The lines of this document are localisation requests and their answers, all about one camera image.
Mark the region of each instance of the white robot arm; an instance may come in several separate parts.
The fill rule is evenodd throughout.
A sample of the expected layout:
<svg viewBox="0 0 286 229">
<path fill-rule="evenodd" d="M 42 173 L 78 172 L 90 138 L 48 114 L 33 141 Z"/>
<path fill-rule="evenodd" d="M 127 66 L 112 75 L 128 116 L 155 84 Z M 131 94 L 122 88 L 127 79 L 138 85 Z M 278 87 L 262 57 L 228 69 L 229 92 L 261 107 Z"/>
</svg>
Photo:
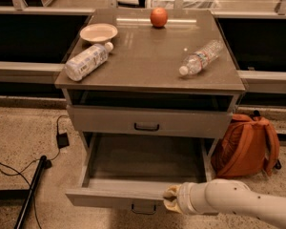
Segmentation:
<svg viewBox="0 0 286 229">
<path fill-rule="evenodd" d="M 214 179 L 171 186 L 164 192 L 164 205 L 186 215 L 234 214 L 286 228 L 286 198 L 252 192 L 236 180 Z"/>
</svg>

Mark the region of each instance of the plate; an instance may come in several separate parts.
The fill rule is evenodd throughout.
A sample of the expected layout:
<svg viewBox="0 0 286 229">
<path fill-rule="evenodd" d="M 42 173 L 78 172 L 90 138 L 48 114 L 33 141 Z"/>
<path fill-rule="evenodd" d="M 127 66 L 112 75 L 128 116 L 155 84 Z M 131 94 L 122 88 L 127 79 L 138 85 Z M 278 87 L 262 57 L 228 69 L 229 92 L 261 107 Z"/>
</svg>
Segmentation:
<svg viewBox="0 0 286 229">
<path fill-rule="evenodd" d="M 80 37 L 94 43 L 106 43 L 117 35 L 117 28 L 110 24 L 92 24 L 80 32 Z"/>
</svg>

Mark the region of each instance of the orange backpack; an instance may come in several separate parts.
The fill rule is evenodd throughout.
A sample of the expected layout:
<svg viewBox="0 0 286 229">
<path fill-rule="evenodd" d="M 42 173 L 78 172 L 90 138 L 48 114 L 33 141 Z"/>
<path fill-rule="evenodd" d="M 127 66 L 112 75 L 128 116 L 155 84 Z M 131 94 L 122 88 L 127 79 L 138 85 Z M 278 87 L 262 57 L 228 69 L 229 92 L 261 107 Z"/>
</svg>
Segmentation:
<svg viewBox="0 0 286 229">
<path fill-rule="evenodd" d="M 278 161 L 279 141 L 272 123 L 262 116 L 233 114 L 231 124 L 214 150 L 211 162 L 217 177 L 268 176 Z"/>
</svg>

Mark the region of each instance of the desk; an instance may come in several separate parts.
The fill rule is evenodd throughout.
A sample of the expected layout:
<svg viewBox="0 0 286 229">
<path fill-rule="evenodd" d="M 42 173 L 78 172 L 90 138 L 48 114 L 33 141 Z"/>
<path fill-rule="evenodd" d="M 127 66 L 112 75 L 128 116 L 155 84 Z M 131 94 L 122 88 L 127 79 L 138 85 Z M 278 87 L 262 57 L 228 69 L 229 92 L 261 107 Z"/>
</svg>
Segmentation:
<svg viewBox="0 0 286 229">
<path fill-rule="evenodd" d="M 72 124 L 87 150 L 75 205 L 153 214 L 171 184 L 203 182 L 217 141 L 245 88 L 225 48 L 202 73 L 182 78 L 189 52 L 223 40 L 207 10 L 169 10 L 165 28 L 150 10 L 97 10 L 91 23 L 118 28 L 109 60 L 73 82 L 63 71 L 55 85 L 68 101 Z M 71 56 L 89 45 L 79 40 Z"/>
</svg>

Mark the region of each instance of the black cable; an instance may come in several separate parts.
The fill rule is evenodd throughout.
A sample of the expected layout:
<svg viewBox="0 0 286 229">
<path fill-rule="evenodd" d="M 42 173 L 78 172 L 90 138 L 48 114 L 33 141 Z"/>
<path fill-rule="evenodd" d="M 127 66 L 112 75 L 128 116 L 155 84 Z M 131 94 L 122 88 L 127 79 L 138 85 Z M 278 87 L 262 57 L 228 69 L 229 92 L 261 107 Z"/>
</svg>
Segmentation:
<svg viewBox="0 0 286 229">
<path fill-rule="evenodd" d="M 60 115 L 60 116 L 57 118 L 57 120 L 56 120 L 56 135 L 59 134 L 58 122 L 59 122 L 59 119 L 62 118 L 62 117 L 68 118 L 67 115 Z M 57 153 L 57 155 L 56 155 L 55 157 L 53 157 L 53 158 L 51 158 L 51 159 L 48 159 L 48 160 L 55 160 L 55 159 L 59 156 L 59 154 L 60 154 L 60 149 L 58 149 L 58 153 Z M 6 168 L 8 168 L 8 169 L 10 169 L 10 170 L 13 170 L 13 171 L 15 172 L 15 174 L 6 173 L 6 172 L 4 172 L 4 171 L 1 169 L 1 167 L 0 167 L 0 172 L 1 172 L 3 175 L 8 176 L 8 177 L 20 176 L 21 178 L 23 178 L 23 179 L 28 183 L 29 188 L 31 189 L 31 185 L 30 185 L 29 181 L 23 176 L 22 173 L 23 173 L 24 171 L 26 171 L 34 162 L 39 161 L 39 160 L 40 160 L 40 159 L 35 159 L 35 160 L 33 160 L 31 163 L 29 163 L 29 164 L 28 164 L 24 169 L 22 169 L 20 172 L 18 172 L 16 169 L 12 168 L 11 166 L 6 165 L 6 164 L 0 162 L 0 165 L 1 165 L 1 166 L 4 166 L 4 167 L 6 167 Z M 39 222 L 39 219 L 38 219 L 38 216 L 37 216 L 35 195 L 33 195 L 33 206 L 34 206 L 34 213 L 35 213 L 36 222 L 37 222 L 37 224 L 38 224 L 38 227 L 39 227 L 40 229 L 42 229 L 42 228 L 41 228 L 41 225 L 40 225 L 40 222 Z"/>
<path fill-rule="evenodd" d="M 57 120 L 56 120 L 56 134 L 58 135 L 59 134 L 59 128 L 58 128 L 58 121 L 60 118 L 69 118 L 67 115 L 60 115 Z"/>
<path fill-rule="evenodd" d="M 25 169 L 23 169 L 23 171 L 25 171 L 26 169 L 28 169 L 28 168 L 30 167 L 30 165 L 32 165 L 33 162 L 35 162 L 36 160 L 32 161 Z M 11 166 L 6 165 L 6 164 L 4 164 L 4 163 L 2 163 L 2 162 L 0 162 L 0 165 L 1 165 L 1 166 L 4 166 L 4 167 L 6 167 L 6 168 L 9 168 L 9 169 L 13 170 L 13 171 L 16 173 L 16 174 L 6 173 L 6 172 L 4 172 L 4 171 L 1 169 L 1 167 L 0 167 L 0 172 L 1 172 L 3 175 L 8 176 L 8 177 L 10 177 L 10 176 L 20 176 L 21 178 L 23 178 L 23 179 L 28 183 L 29 189 L 31 190 L 31 185 L 30 185 L 29 181 L 28 181 L 20 172 L 18 172 L 16 169 L 14 169 L 14 168 L 12 168 Z M 42 229 L 42 227 L 41 227 L 41 225 L 40 225 L 40 222 L 39 222 L 39 219 L 38 219 L 38 216 L 37 216 L 35 195 L 33 195 L 32 198 L 33 198 L 35 219 L 36 219 L 36 222 L 37 222 L 37 224 L 38 224 L 38 227 L 39 227 L 40 229 Z"/>
</svg>

